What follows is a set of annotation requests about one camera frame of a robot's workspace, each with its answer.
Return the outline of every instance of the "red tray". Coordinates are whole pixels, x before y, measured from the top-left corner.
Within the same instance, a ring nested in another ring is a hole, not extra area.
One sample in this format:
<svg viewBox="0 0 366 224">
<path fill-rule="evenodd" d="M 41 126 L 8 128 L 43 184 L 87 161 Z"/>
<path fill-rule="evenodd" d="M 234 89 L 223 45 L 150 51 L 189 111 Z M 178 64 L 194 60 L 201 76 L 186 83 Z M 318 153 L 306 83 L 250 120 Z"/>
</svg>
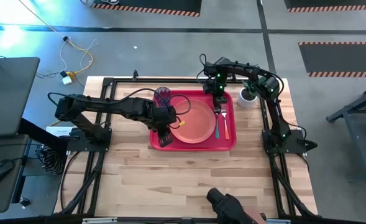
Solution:
<svg viewBox="0 0 366 224">
<path fill-rule="evenodd" d="M 205 95 L 202 90 L 170 90 L 172 96 L 175 94 L 182 94 L 187 96 L 190 100 L 199 100 L 214 110 L 212 95 Z M 220 138 L 216 139 L 215 131 L 205 141 L 197 144 L 189 144 L 178 140 L 173 136 L 173 142 L 166 147 L 160 147 L 158 142 L 158 136 L 156 133 L 150 132 L 150 143 L 154 149 L 161 151 L 228 151 L 231 150 L 237 143 L 237 132 L 235 128 L 234 118 L 234 102 L 232 101 L 231 95 L 224 93 L 224 96 L 228 99 L 227 104 L 227 127 L 230 134 L 230 139 L 225 138 L 224 130 L 224 118 L 221 114 L 218 116 L 219 120 L 219 134 Z M 182 97 L 172 98 L 170 104 L 177 105 L 179 102 L 186 99 Z"/>
</svg>

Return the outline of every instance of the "wooden table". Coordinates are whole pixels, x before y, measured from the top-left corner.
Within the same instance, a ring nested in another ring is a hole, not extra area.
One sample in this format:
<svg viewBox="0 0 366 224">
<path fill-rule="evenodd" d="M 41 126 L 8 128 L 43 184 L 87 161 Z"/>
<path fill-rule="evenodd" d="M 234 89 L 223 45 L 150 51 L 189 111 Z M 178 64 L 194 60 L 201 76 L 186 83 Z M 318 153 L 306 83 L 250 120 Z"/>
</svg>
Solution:
<svg viewBox="0 0 366 224">
<path fill-rule="evenodd" d="M 103 78 L 88 77 L 84 94 L 99 97 Z M 288 82 L 284 82 L 285 90 L 280 95 L 283 116 L 296 124 Z M 202 89 L 198 84 L 120 83 L 116 99 L 139 88 L 160 86 L 171 90 Z M 260 136 L 263 129 L 260 103 L 257 101 L 251 109 L 238 106 L 236 98 L 241 88 L 239 84 L 228 84 L 225 89 L 234 99 L 237 144 L 231 151 L 157 151 L 149 145 L 149 131 L 144 124 L 113 115 L 112 141 L 104 160 L 96 216 L 213 218 L 216 214 L 206 194 L 210 188 L 217 187 L 222 193 L 236 196 L 244 207 L 258 206 L 268 218 L 276 218 L 270 164 Z M 153 93 L 143 91 L 135 96 L 149 99 Z M 96 113 L 85 113 L 85 116 L 94 122 Z M 82 185 L 87 156 L 88 153 L 82 152 L 65 177 L 65 204 Z M 306 164 L 294 154 L 286 155 L 286 163 L 292 188 L 309 210 L 317 213 Z M 282 198 L 288 212 L 284 190 Z M 60 210 L 59 201 L 55 212 Z"/>
</svg>

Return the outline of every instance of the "small plant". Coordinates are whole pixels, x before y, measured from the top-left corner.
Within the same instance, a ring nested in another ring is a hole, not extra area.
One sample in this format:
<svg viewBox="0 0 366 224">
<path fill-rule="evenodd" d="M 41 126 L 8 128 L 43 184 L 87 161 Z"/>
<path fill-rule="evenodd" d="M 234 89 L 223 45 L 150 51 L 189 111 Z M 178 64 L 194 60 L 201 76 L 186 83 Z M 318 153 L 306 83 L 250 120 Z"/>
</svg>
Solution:
<svg viewBox="0 0 366 224">
<path fill-rule="evenodd" d="M 242 91 L 242 97 L 247 101 L 252 101 L 256 99 L 256 90 L 253 87 L 253 83 L 248 80 L 242 81 L 245 87 L 245 91 Z"/>
</svg>

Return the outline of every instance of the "concrete floor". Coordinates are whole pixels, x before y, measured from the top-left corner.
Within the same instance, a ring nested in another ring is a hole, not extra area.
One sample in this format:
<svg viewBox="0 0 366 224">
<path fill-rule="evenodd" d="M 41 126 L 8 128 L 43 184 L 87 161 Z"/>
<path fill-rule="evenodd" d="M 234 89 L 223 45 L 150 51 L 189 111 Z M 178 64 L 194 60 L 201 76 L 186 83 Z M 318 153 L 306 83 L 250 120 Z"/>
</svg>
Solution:
<svg viewBox="0 0 366 224">
<path fill-rule="evenodd" d="M 0 24 L 41 26 L 17 0 L 0 0 Z M 25 0 L 45 21 L 63 27 L 119 28 L 218 28 L 261 29 L 256 0 L 203 0 L 201 17 L 166 16 L 139 12 L 90 9 L 78 0 Z M 366 11 L 289 13 L 282 0 L 263 0 L 269 29 L 366 30 Z M 268 69 L 262 34 L 209 32 L 63 32 L 81 47 L 93 39 L 93 66 L 79 76 L 132 75 L 138 70 L 149 76 L 193 76 L 201 70 L 198 56 L 205 53 L 213 62 L 220 56 L 257 63 Z M 309 153 L 311 181 L 319 214 L 327 218 L 366 222 L 366 183 L 348 183 L 358 171 L 354 146 L 343 121 L 326 122 L 325 117 L 350 103 L 366 90 L 366 78 L 310 78 L 306 75 L 299 41 L 366 41 L 366 35 L 270 35 L 270 45 L 279 76 L 290 84 L 298 123 L 308 130 L 308 139 L 319 146 Z M 53 32 L 26 32 L 18 26 L 0 31 L 0 55 L 36 56 L 39 72 L 63 68 L 59 57 L 61 38 Z M 63 56 L 70 68 L 78 68 L 81 54 L 65 47 Z M 55 78 L 36 78 L 24 117 L 45 128 L 55 121 L 55 107 L 47 100 L 49 91 L 82 93 L 74 83 L 64 86 Z M 32 206 L 25 210 L 12 205 L 0 218 L 49 215 L 56 200 L 60 177 L 43 175 L 35 161 L 25 168 L 28 175 L 23 196 Z"/>
</svg>

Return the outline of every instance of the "plate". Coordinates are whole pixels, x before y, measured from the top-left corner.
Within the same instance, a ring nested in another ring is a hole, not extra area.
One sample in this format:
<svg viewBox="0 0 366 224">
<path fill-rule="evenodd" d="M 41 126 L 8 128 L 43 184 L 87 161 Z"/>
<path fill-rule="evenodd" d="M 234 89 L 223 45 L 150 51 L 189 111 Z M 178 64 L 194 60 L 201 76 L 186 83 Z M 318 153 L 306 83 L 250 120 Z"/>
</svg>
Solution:
<svg viewBox="0 0 366 224">
<path fill-rule="evenodd" d="M 190 100 L 191 109 L 187 114 L 178 115 L 184 125 L 177 129 L 172 129 L 173 135 L 186 143 L 196 144 L 207 140 L 214 132 L 216 119 L 213 110 L 206 104 L 198 100 Z M 188 102 L 182 101 L 175 106 L 176 112 L 181 113 L 188 109 Z M 171 124 L 177 127 L 178 122 Z"/>
</svg>

